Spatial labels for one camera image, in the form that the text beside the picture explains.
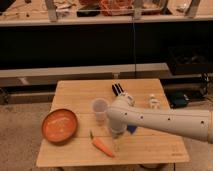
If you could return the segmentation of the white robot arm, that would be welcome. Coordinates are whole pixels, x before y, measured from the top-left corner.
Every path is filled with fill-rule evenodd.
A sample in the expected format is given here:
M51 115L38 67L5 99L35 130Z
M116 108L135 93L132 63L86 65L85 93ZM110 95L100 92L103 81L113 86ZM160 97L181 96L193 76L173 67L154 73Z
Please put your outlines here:
M106 114L114 134L134 125L213 144L213 113L209 110L138 108L129 94L121 93Z

